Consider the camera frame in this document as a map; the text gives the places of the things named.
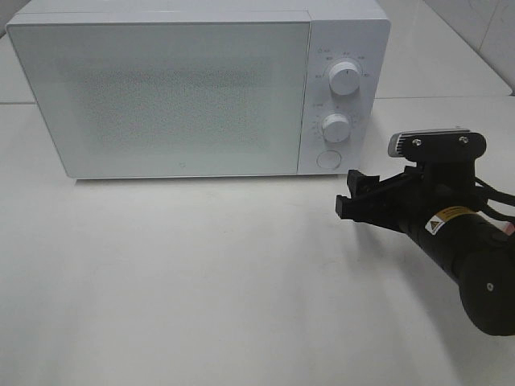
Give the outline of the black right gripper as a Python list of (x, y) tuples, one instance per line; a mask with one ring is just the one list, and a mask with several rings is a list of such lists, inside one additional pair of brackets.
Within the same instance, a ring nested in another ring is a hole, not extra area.
[(353, 198), (336, 196), (336, 214), (403, 233), (422, 249), (482, 249), (483, 200), (473, 162), (419, 163), (394, 177), (350, 170)]

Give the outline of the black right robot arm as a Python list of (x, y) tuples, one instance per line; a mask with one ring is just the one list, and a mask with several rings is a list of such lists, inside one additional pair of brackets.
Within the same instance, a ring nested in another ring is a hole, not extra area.
[(459, 287), (472, 323), (493, 336), (514, 333), (514, 237), (487, 218), (487, 205), (472, 165), (408, 166), (382, 180), (348, 173), (350, 196), (336, 198), (342, 220), (407, 235)]

